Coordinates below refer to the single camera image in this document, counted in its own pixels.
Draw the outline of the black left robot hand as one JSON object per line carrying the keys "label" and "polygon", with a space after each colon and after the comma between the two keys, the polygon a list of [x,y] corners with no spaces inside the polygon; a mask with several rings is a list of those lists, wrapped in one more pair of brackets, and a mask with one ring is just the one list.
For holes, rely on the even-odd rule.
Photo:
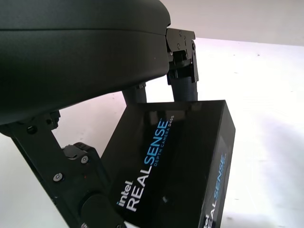
{"label": "black left robot hand", "polygon": [[175,101],[198,99],[195,34],[170,27],[159,0],[3,0],[0,132],[11,138],[71,228],[123,228],[96,150],[61,148],[59,111],[122,91],[146,102],[167,76]]}

